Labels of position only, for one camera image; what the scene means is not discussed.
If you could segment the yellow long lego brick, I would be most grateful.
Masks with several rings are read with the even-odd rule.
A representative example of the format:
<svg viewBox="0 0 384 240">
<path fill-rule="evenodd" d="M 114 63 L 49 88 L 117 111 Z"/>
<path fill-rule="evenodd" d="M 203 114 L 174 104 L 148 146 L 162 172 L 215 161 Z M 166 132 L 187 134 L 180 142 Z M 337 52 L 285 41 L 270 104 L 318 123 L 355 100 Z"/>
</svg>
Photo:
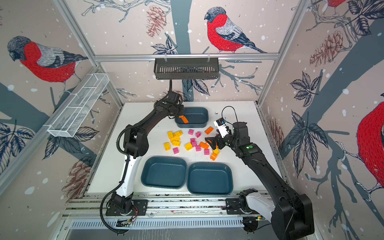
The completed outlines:
<svg viewBox="0 0 384 240">
<path fill-rule="evenodd" d="M 183 135 L 183 132 L 181 130 L 179 130 L 179 131 L 174 132 L 173 135 L 174 135 L 174 137 L 180 137 Z"/>
</svg>

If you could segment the yellow square lego brick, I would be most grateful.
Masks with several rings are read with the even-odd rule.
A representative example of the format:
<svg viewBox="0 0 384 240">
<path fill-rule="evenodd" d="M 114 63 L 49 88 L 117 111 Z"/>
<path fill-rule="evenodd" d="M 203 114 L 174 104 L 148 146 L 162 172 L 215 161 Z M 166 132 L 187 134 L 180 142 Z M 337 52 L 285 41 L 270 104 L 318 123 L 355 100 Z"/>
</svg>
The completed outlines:
<svg viewBox="0 0 384 240">
<path fill-rule="evenodd" d="M 192 143 L 187 143 L 187 144 L 185 145 L 185 149 L 186 149 L 187 151 L 191 150 L 193 147 L 194 147 L 194 146 L 192 145 Z"/>
</svg>

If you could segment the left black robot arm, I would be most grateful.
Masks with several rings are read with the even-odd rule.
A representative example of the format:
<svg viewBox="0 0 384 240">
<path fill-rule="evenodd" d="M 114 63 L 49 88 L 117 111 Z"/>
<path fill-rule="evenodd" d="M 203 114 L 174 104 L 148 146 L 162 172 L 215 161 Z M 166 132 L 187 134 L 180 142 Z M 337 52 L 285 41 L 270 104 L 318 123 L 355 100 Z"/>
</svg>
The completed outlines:
<svg viewBox="0 0 384 240">
<path fill-rule="evenodd" d="M 111 196 L 107 202 L 108 216 L 128 215 L 134 209 L 133 186 L 142 157 L 149 150 L 148 135 L 164 118 L 179 117 L 184 114 L 183 97 L 173 91 L 154 103 L 152 111 L 134 125 L 127 125 L 117 138 L 116 147 L 125 157 L 124 170 L 118 186 L 105 195 Z"/>
</svg>

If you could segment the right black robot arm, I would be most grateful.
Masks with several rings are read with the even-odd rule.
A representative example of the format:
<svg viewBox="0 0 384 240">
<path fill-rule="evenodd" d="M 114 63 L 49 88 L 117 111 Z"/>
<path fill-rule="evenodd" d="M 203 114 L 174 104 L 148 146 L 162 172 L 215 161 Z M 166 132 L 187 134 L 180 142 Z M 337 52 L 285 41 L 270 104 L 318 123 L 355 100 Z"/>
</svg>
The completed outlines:
<svg viewBox="0 0 384 240">
<path fill-rule="evenodd" d="M 298 240 L 315 232 L 313 205 L 305 194 L 299 195 L 267 161 L 261 148 L 251 142 L 245 122 L 235 122 L 229 129 L 220 118 L 214 122 L 218 135 L 205 140 L 212 149 L 229 147 L 260 179 L 271 200 L 257 190 L 242 192 L 239 201 L 245 213 L 256 211 L 272 224 L 280 240 Z"/>
</svg>

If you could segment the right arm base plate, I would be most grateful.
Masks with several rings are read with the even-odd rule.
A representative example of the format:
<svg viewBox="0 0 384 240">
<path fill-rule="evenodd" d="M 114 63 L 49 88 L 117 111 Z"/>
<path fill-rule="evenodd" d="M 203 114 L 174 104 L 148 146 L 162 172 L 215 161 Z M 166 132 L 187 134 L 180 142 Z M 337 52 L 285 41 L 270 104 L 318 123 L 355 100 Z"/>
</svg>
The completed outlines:
<svg viewBox="0 0 384 240">
<path fill-rule="evenodd" d="M 226 211 L 227 215 L 260 215 L 259 212 L 249 209 L 236 198 L 225 199 L 222 210 Z"/>
</svg>

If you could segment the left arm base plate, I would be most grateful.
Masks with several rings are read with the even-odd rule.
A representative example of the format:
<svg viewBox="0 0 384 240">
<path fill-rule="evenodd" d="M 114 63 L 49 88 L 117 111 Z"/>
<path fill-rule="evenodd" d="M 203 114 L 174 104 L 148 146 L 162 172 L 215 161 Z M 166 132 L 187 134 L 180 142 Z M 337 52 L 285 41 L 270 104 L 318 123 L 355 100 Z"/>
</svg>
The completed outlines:
<svg viewBox="0 0 384 240">
<path fill-rule="evenodd" d="M 109 200 L 107 203 L 106 216 L 145 216 L 148 200 Z"/>
</svg>

